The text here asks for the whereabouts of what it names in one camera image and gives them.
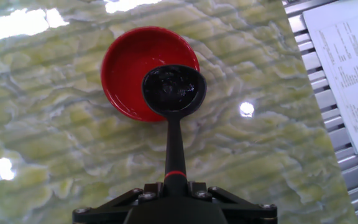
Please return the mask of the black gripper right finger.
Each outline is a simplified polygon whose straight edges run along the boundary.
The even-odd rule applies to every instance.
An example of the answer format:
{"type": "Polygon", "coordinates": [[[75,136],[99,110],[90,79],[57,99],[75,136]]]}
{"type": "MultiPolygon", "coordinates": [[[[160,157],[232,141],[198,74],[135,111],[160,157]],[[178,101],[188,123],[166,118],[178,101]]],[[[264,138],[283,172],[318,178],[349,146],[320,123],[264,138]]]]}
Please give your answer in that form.
{"type": "Polygon", "coordinates": [[[278,223],[274,204],[250,203],[220,187],[207,187],[204,182],[189,182],[188,193],[195,200],[214,205],[227,223],[278,223]]]}

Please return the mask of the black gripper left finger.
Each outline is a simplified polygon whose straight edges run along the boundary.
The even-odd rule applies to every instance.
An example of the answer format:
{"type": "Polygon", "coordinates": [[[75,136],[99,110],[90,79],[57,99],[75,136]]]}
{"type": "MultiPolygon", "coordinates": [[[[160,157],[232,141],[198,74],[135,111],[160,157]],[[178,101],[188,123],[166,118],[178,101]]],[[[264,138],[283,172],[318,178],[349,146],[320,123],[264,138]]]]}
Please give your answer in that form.
{"type": "Polygon", "coordinates": [[[134,188],[96,208],[80,207],[72,212],[72,224],[121,224],[132,208],[160,199],[163,183],[145,184],[143,189],[134,188]]]}

